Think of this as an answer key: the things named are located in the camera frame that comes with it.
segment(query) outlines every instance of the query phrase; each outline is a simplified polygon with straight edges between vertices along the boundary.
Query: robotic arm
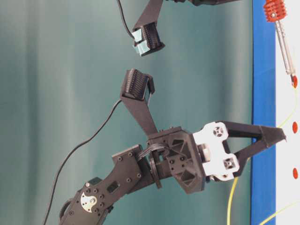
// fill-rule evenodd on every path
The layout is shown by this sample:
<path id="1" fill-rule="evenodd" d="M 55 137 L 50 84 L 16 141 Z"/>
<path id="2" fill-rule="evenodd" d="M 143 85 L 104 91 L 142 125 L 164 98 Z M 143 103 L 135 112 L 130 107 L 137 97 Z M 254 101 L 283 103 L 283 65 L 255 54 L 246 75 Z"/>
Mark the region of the robotic arm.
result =
<path id="1" fill-rule="evenodd" d="M 172 0 L 174 2 L 185 2 L 186 0 Z M 193 5 L 217 5 L 237 0 L 189 0 Z M 142 15 L 133 27 L 132 35 L 134 37 L 133 48 L 140 56 L 161 50 L 165 45 L 160 41 L 156 29 L 160 9 L 163 0 L 150 0 Z"/>
<path id="2" fill-rule="evenodd" d="M 204 190 L 209 180 L 227 181 L 241 175 L 249 157 L 285 139 L 280 128 L 226 121 L 206 124 L 189 133 L 181 127 L 157 131 L 148 103 L 153 78 L 136 69 L 127 71 L 121 100 L 146 133 L 147 148 L 135 145 L 112 156 L 114 168 L 104 179 L 86 182 L 60 212 L 60 225 L 102 225 L 113 204 L 126 194 L 174 177 L 187 194 Z M 256 142 L 231 153 L 230 137 Z"/>

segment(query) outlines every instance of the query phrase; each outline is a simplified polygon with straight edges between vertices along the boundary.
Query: red dot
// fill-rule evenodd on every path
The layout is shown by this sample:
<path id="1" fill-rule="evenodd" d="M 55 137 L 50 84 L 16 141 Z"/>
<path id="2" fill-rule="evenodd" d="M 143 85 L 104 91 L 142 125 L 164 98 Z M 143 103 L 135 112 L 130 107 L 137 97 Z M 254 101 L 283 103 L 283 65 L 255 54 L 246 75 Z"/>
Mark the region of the red dot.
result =
<path id="1" fill-rule="evenodd" d="M 297 76 L 292 76 L 292 82 L 293 82 L 294 88 L 296 88 L 298 86 L 298 78 L 297 78 Z"/>
<path id="2" fill-rule="evenodd" d="M 292 131 L 294 132 L 294 134 L 298 131 L 298 124 L 296 122 L 292 123 Z"/>
<path id="3" fill-rule="evenodd" d="M 294 168 L 294 169 L 292 170 L 292 175 L 293 175 L 293 177 L 294 177 L 295 179 L 298 178 L 298 171 L 297 171 L 296 168 Z"/>

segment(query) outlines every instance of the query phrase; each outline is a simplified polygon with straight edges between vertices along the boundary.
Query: black cable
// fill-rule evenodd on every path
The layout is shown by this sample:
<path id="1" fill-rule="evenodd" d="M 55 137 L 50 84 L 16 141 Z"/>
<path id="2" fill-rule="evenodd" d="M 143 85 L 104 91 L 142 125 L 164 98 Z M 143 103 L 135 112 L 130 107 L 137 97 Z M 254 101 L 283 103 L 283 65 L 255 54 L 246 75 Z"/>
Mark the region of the black cable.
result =
<path id="1" fill-rule="evenodd" d="M 118 6 L 119 6 L 119 10 L 120 10 L 120 13 L 121 13 L 121 18 L 122 18 L 122 22 L 123 22 L 123 25 L 125 27 L 125 30 L 127 31 L 128 35 L 134 39 L 135 37 L 132 35 L 132 33 L 129 31 L 128 29 L 128 26 L 126 24 L 126 21 L 125 21 L 125 17 L 124 17 L 124 13 L 123 13 L 123 9 L 122 9 L 122 5 L 121 5 L 121 2 L 120 0 L 117 0 L 117 3 L 118 3 Z"/>
<path id="2" fill-rule="evenodd" d="M 45 214 L 45 217 L 44 217 L 44 220 L 43 220 L 43 225 L 46 224 L 47 222 L 47 219 L 48 219 L 48 216 L 49 216 L 49 213 L 50 213 L 50 209 L 51 209 L 51 206 L 52 206 L 52 201 L 53 201 L 53 197 L 54 197 L 54 191 L 55 191 L 55 187 L 56 187 L 56 184 L 57 184 L 57 180 L 58 180 L 58 176 L 60 175 L 60 172 L 63 168 L 63 166 L 65 165 L 65 163 L 67 162 L 67 160 L 70 158 L 70 156 L 78 149 L 80 148 L 81 146 L 85 145 L 86 143 L 90 142 L 99 132 L 100 130 L 105 126 L 105 124 L 108 122 L 108 120 L 110 119 L 110 117 L 112 116 L 113 114 L 113 111 L 116 109 L 116 107 L 118 106 L 118 104 L 121 102 L 122 100 L 119 99 L 112 107 L 112 110 L 111 112 L 109 113 L 107 119 L 104 121 L 104 123 L 99 127 L 99 129 L 96 131 L 96 133 L 90 137 L 89 139 L 87 139 L 86 141 L 80 143 L 79 145 L 77 145 L 68 155 L 67 157 L 64 159 L 64 161 L 62 161 L 62 163 L 60 164 L 59 166 L 59 169 L 58 171 L 56 172 L 55 174 L 55 177 L 54 177 L 54 182 L 53 182 L 53 186 L 52 186 L 52 190 L 51 190 L 51 193 L 50 193 L 50 200 L 49 200 L 49 203 L 48 203 L 48 207 L 47 207 L 47 211 L 46 211 L 46 214 Z"/>

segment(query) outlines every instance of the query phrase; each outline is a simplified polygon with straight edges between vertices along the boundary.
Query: yellow wire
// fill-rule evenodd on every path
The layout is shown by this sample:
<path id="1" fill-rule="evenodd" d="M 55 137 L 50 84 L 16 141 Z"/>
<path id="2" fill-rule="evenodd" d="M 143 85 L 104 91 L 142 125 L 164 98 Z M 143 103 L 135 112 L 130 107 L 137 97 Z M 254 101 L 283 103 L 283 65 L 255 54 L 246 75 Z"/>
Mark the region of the yellow wire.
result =
<path id="1" fill-rule="evenodd" d="M 259 225 L 264 225 L 267 222 L 269 222 L 271 219 L 273 219 L 275 216 L 277 216 L 280 212 L 294 206 L 295 204 L 300 203 L 300 202 L 294 202 L 292 204 L 289 204 L 288 206 L 285 206 L 284 208 L 282 208 L 281 210 L 278 210 L 277 212 L 273 213 L 271 216 L 269 216 L 268 218 L 266 218 L 264 221 L 262 221 Z"/>
<path id="2" fill-rule="evenodd" d="M 231 187 L 229 199 L 228 199 L 228 206 L 227 206 L 227 225 L 230 225 L 230 215 L 231 215 L 231 204 L 233 201 L 233 194 L 235 191 L 236 184 L 238 183 L 239 177 L 234 178 L 234 182 Z"/>
<path id="3" fill-rule="evenodd" d="M 297 95 L 298 95 L 298 94 L 297 94 L 297 89 L 295 88 L 295 101 L 296 101 L 295 107 L 294 107 L 292 113 L 291 113 L 291 114 L 290 114 L 290 115 L 289 115 L 289 116 L 288 116 L 288 117 L 287 117 L 287 118 L 286 118 L 286 119 L 278 126 L 279 128 L 283 127 L 283 126 L 287 123 L 287 121 L 289 121 L 290 118 L 291 118 L 291 117 L 293 116 L 293 114 L 295 113 L 295 111 L 296 111 L 296 109 L 297 109 L 297 107 L 298 107 L 298 97 L 297 97 Z M 230 225 L 231 206 L 232 206 L 232 201 L 233 201 L 234 191 L 235 191 L 236 185 L 237 185 L 237 183 L 238 183 L 238 180 L 239 180 L 238 177 L 236 177 L 236 178 L 234 179 L 234 182 L 233 182 L 232 187 L 231 187 L 229 199 L 228 199 L 228 205 L 227 205 L 227 225 Z M 286 206 L 285 208 L 283 208 L 283 209 L 281 209 L 281 210 L 275 212 L 274 214 L 272 214 L 271 216 L 269 216 L 267 219 L 265 219 L 264 221 L 262 221 L 262 222 L 260 223 L 260 225 L 264 225 L 265 223 L 267 223 L 268 221 L 270 221 L 272 218 L 274 218 L 278 213 L 280 213 L 280 212 L 286 210 L 287 208 L 289 208 L 289 207 L 295 205 L 296 203 L 299 203 L 299 202 L 292 203 L 292 204 Z"/>
<path id="4" fill-rule="evenodd" d="M 296 103 L 295 103 L 295 107 L 294 107 L 292 113 L 278 126 L 279 128 L 283 127 L 287 123 L 287 121 L 290 120 L 290 118 L 293 116 L 293 114 L 295 113 L 295 111 L 298 107 L 298 94 L 297 94 L 296 88 L 295 88 L 295 101 L 296 101 Z"/>

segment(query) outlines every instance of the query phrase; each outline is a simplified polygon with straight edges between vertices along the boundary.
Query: white panel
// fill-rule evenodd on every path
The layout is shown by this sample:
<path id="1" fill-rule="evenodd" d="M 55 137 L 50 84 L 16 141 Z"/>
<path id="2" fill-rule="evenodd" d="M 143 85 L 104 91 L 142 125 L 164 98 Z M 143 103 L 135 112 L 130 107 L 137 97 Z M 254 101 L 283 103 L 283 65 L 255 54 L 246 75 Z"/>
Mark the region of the white panel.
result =
<path id="1" fill-rule="evenodd" d="M 282 20 L 287 41 L 290 47 L 296 74 L 300 71 L 300 2 L 296 0 L 285 1 L 287 17 Z M 277 126 L 289 116 L 295 108 L 295 90 L 291 85 L 290 77 L 285 73 L 285 67 L 280 52 L 278 40 L 276 42 L 276 121 Z M 300 131 L 294 134 L 293 122 L 300 127 L 300 108 L 284 124 L 283 129 L 287 142 L 277 145 L 276 151 L 276 208 L 280 210 L 285 206 L 300 200 L 300 178 L 293 177 L 293 169 L 300 173 Z M 300 204 L 288 208 L 277 215 L 276 224 L 299 224 Z"/>

